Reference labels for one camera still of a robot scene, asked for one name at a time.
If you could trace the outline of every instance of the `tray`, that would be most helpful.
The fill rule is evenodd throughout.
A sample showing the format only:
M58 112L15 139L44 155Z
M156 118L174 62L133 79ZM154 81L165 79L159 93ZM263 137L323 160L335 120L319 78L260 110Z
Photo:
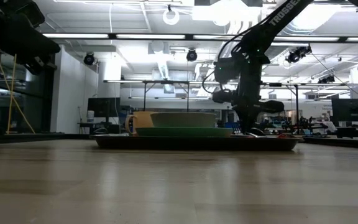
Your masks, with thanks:
M291 151L298 138L92 136L103 149Z

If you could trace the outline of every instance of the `table surface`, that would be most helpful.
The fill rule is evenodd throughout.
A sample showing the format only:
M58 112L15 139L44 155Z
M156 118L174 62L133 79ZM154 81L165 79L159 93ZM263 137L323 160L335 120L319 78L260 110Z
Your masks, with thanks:
M0 223L358 223L358 149L0 144Z

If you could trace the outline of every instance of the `yellow mug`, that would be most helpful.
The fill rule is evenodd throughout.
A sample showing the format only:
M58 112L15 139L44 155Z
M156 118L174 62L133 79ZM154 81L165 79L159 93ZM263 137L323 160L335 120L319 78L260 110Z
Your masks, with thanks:
M129 115L127 116L127 119L125 120L125 129L127 130L128 133L131 134L137 134L136 133L136 128L152 128L154 127L153 125L153 121L151 118L151 114L154 114L156 112L149 112L149 111L137 111L134 112L134 115ZM133 122L133 131L131 132L131 130L129 129L129 121L131 119L134 119Z

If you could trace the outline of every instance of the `beige bowl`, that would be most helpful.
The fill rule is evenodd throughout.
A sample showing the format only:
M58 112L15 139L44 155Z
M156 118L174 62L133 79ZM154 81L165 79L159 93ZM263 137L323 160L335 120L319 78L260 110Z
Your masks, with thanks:
M214 128L215 114L211 113L155 113L152 117L154 127L192 127Z

